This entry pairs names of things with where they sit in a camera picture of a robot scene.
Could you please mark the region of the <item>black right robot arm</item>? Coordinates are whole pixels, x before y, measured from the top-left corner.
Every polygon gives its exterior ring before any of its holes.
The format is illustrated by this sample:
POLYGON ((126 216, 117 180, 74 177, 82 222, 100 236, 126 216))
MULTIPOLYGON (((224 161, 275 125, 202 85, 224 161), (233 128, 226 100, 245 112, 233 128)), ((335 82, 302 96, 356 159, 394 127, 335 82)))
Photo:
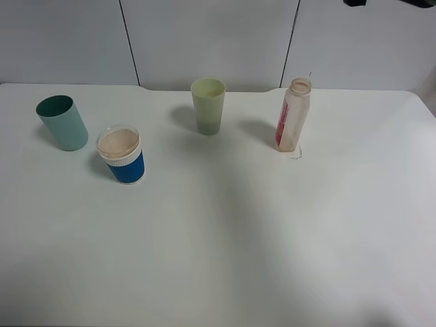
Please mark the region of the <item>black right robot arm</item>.
MULTIPOLYGON (((343 3, 349 7, 360 7, 365 6, 369 3, 367 0, 343 0, 343 3)), ((391 1, 380 1, 380 3, 388 3, 392 5, 393 3, 403 3, 408 6, 428 9, 435 7, 435 0, 391 0, 391 1)))

